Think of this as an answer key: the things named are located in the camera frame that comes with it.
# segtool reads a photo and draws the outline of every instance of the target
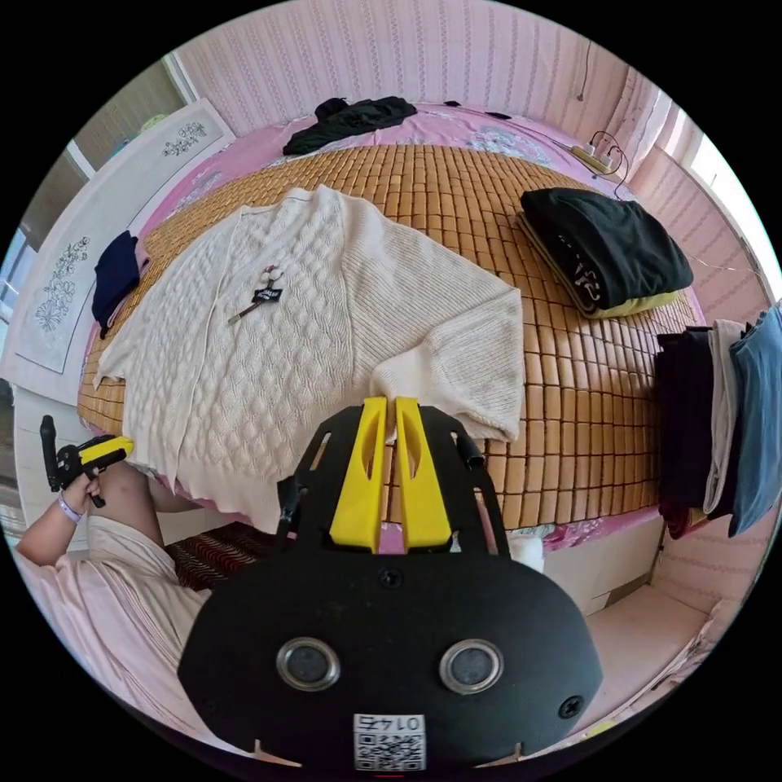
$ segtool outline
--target sweater sleeve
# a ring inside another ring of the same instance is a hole
[[[521,292],[366,201],[346,198],[345,210],[354,386],[389,402],[418,398],[472,437],[515,440]]]
[[[415,397],[453,415],[472,437],[513,441],[524,393],[520,322],[521,292],[511,289],[381,363],[370,394]]]
[[[143,330],[143,312],[137,308],[125,321],[120,331],[114,336],[108,347],[101,353],[98,360],[98,370],[93,378],[93,386],[98,388],[104,377],[112,380],[125,380],[131,364],[136,345],[138,330]]]

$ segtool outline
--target pink bedsheet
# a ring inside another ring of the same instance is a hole
[[[395,128],[377,130],[360,136],[351,136],[323,147],[315,154],[333,152],[350,147],[368,147],[372,144],[438,144],[444,147],[465,147],[501,155],[520,157],[544,165],[567,176],[613,195],[614,185],[595,177],[579,160],[557,144],[576,143],[559,130],[532,122],[522,117],[497,120],[476,108],[451,108],[432,103],[421,103],[418,113],[408,117]],[[167,217],[192,204],[216,187],[232,179],[251,174],[270,165],[284,163],[283,147],[298,130],[315,123],[314,116],[254,130],[238,138],[227,149],[218,152],[193,169],[166,196],[152,214],[141,236],[158,226]],[[631,197],[622,186],[621,198]]]
[[[315,154],[350,147],[367,147],[373,144],[437,144],[464,147],[520,157],[566,174],[577,182],[588,184],[608,196],[615,196],[614,183],[596,177],[583,163],[559,146],[569,147],[576,143],[559,130],[523,117],[513,117],[511,120],[494,119],[477,108],[451,108],[431,103],[419,104],[417,108],[417,114],[408,117],[395,128],[345,138],[328,144]],[[314,117],[308,116],[282,125],[255,130],[247,136],[236,139],[229,147],[193,169],[172,188],[140,231],[140,239],[143,240],[165,219],[217,187],[254,171],[284,163],[288,159],[282,153],[286,142],[297,130],[309,127],[314,122]],[[623,185],[618,188],[617,193],[624,200],[634,198]],[[702,321],[701,308],[692,290],[688,291],[688,296]],[[90,334],[87,353],[96,332],[97,329],[94,328]],[[187,496],[187,492],[179,485],[177,493]],[[204,507],[214,508],[208,500],[197,499],[196,502]],[[237,519],[246,521],[237,515],[224,514],[224,516],[226,523]],[[575,521],[565,525],[541,525],[530,530],[515,530],[511,535],[538,535],[543,537],[544,551],[556,551],[576,546],[587,540],[605,537],[621,529],[628,529],[650,521],[656,516],[658,516],[657,508],[647,507],[620,516]],[[383,524],[381,551],[383,553],[402,551],[402,530],[398,525]]]

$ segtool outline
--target hanging clothes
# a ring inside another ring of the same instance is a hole
[[[711,405],[704,404],[714,387],[709,331],[657,335],[660,497],[685,508],[703,508],[711,466]]]
[[[762,313],[731,345],[743,418],[729,537],[745,532],[782,494],[782,310]]]
[[[714,392],[711,401],[711,467],[703,502],[706,513],[711,513],[719,505],[725,486],[733,430],[739,414],[736,370],[733,368],[730,348],[743,335],[744,327],[730,320],[714,321],[714,328],[709,333],[709,349],[714,365]]]
[[[684,507],[666,499],[660,501],[660,515],[673,540],[692,534],[709,523],[709,517],[699,508]]]

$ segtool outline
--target navy folded cloth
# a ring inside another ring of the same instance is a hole
[[[138,286],[138,237],[125,231],[103,250],[95,267],[95,295],[92,314],[100,324],[100,338],[108,332],[108,321],[122,300]]]

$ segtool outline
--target wristband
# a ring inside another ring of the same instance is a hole
[[[76,513],[76,511],[73,510],[68,503],[65,502],[63,498],[63,493],[60,492],[57,495],[57,503],[59,504],[60,508],[62,509],[63,513],[74,523],[78,524],[81,521],[81,513]]]

